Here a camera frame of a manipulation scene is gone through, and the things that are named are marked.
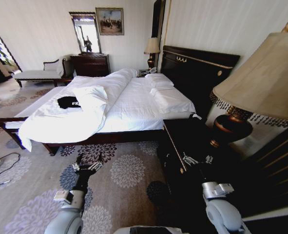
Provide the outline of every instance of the dark wooden headboard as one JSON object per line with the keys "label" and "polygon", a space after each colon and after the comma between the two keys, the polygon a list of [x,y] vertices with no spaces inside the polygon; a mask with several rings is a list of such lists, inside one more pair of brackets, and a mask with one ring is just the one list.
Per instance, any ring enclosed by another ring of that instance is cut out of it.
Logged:
{"label": "dark wooden headboard", "polygon": [[213,87],[229,76],[239,58],[239,55],[165,45],[161,73],[194,103],[197,114],[206,120],[212,107]]}

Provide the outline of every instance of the carpet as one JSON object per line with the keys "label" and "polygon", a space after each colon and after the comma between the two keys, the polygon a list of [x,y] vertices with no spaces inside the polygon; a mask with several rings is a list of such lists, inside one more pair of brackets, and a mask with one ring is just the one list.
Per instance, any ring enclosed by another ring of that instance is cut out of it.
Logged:
{"label": "carpet", "polygon": [[[53,88],[51,83],[28,82],[19,88],[10,79],[0,84],[0,117],[11,117]],[[60,203],[53,197],[58,190],[75,183],[71,164],[83,153],[85,163],[101,153],[104,166],[89,180],[83,214],[84,234],[110,234],[121,227],[156,225],[155,208],[146,195],[152,181],[165,181],[156,156],[157,142],[132,142],[67,146],[49,156],[40,143],[32,152],[21,150],[0,129],[0,157],[17,152],[20,161],[0,175],[0,233],[42,234],[56,217]],[[4,159],[0,172],[17,160]]]}

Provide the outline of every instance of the dresser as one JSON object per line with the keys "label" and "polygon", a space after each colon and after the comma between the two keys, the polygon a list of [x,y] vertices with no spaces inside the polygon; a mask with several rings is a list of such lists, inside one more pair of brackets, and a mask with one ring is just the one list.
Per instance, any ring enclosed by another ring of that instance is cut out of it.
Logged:
{"label": "dresser", "polygon": [[104,77],[110,74],[109,56],[98,53],[82,53],[71,56],[76,74],[87,77]]}

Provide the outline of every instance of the beige lampshade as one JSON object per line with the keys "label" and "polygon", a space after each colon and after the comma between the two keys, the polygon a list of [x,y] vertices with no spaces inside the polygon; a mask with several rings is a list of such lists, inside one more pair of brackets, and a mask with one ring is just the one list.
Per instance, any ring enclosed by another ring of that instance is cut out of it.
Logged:
{"label": "beige lampshade", "polygon": [[157,38],[149,38],[144,54],[160,53]]}
{"label": "beige lampshade", "polygon": [[271,33],[213,93],[235,107],[288,120],[288,33]]}

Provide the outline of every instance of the framed painting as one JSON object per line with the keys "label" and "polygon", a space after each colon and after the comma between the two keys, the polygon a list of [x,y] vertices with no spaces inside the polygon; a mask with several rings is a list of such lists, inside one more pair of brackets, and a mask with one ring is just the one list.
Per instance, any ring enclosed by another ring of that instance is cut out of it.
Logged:
{"label": "framed painting", "polygon": [[99,34],[124,35],[123,8],[96,7]]}

